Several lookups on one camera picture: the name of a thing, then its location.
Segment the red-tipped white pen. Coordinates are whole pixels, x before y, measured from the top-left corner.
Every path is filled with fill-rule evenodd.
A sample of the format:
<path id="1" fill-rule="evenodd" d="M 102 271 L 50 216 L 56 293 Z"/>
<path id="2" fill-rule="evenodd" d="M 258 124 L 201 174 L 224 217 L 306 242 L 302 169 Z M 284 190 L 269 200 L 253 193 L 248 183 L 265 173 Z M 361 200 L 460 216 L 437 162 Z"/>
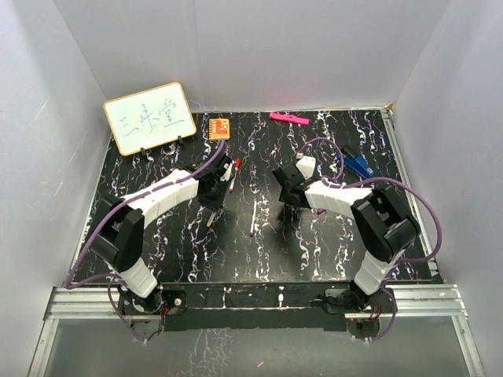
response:
<path id="1" fill-rule="evenodd" d="M 232 178 L 231 183 L 230 183 L 230 186 L 229 186 L 229 193 L 232 193 L 232 192 L 233 192 L 234 185 L 235 185 L 235 182 L 236 182 L 236 179 L 237 179 L 237 174 L 238 174 L 238 171 L 239 171 L 239 169 L 240 169 L 240 165 L 241 165 L 241 159 L 240 159 L 240 158 L 237 158 L 237 159 L 234 161 L 233 178 Z"/>

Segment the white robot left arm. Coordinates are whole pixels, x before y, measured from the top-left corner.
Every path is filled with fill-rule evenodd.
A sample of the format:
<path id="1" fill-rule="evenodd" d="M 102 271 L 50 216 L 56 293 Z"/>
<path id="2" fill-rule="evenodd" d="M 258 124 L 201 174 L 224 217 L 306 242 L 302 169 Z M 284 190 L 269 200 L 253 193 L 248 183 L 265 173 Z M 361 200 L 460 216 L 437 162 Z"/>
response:
<path id="1" fill-rule="evenodd" d="M 209 164 L 173 169 L 165 178 L 134 194 L 99 202 L 89 250 L 119 275 L 143 312 L 154 313 L 162 304 L 159 283 L 141 254 L 145 229 L 179 204 L 197 200 L 213 212 L 223 207 L 229 191 L 233 161 L 224 151 Z"/>

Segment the yellow-tipped white pen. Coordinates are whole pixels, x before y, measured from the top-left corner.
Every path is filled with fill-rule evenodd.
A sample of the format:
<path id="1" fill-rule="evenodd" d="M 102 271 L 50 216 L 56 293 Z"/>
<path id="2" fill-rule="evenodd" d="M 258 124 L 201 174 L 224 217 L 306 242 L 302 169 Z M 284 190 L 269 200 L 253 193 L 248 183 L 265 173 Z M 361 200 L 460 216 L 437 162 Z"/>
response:
<path id="1" fill-rule="evenodd" d="M 207 227 L 210 227 L 215 219 L 215 215 L 216 215 L 216 212 L 213 211 L 211 213 L 211 216 L 209 217 L 208 221 L 207 221 Z"/>

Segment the purple-tipped white pen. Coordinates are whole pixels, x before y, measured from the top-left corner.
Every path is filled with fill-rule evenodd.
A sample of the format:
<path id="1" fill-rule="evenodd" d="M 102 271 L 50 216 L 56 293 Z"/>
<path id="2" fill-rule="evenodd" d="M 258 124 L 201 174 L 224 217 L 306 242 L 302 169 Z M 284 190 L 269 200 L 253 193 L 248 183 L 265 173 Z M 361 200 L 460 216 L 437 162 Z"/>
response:
<path id="1" fill-rule="evenodd" d="M 255 235 L 255 221 L 256 221 L 256 213 L 257 213 L 257 202 L 254 200 L 253 203 L 253 211 L 252 211 L 252 217 L 251 217 L 251 227 L 250 227 L 250 237 L 253 237 Z"/>

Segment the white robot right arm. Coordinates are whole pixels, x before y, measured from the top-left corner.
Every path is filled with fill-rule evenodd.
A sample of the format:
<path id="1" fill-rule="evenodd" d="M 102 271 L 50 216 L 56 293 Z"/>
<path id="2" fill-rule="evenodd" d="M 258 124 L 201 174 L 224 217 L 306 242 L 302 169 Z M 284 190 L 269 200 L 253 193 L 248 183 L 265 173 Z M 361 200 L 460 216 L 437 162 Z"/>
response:
<path id="1" fill-rule="evenodd" d="M 406 248 L 420 235 L 408 205 L 391 187 L 333 188 L 294 163 L 273 171 L 280 201 L 292 207 L 328 210 L 354 221 L 365 246 L 362 264 L 350 283 L 351 305 L 362 312 L 378 303 L 378 291 Z"/>

